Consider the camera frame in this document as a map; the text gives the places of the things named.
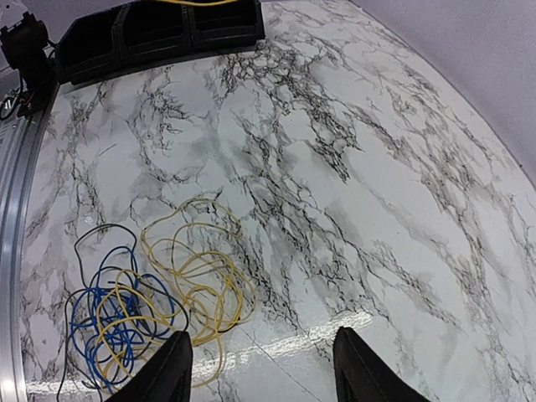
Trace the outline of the black divided storage bin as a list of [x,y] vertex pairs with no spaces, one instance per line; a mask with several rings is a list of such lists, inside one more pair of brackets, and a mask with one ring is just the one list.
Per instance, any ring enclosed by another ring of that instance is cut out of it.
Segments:
[[55,49],[59,82],[81,84],[265,38],[258,1],[133,1],[76,19]]

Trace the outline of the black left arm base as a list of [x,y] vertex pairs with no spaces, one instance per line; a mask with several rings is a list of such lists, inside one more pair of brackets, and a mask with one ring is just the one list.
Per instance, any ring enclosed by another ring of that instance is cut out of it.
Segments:
[[52,56],[44,49],[50,44],[44,22],[25,12],[20,22],[11,28],[1,28],[1,50],[9,67],[19,75],[19,89],[10,112],[1,116],[3,121],[12,114],[31,116],[46,109],[58,82]]

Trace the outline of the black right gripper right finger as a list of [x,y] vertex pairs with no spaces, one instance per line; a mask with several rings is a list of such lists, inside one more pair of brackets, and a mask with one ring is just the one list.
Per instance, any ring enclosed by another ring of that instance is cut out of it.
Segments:
[[419,401],[411,388],[350,327],[340,327],[332,346],[338,402]]

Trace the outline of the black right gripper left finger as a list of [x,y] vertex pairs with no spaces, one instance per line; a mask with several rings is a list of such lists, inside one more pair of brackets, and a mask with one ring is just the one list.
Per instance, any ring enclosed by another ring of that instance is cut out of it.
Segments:
[[114,402],[190,401],[193,349],[188,332],[176,331],[133,379],[114,393]]

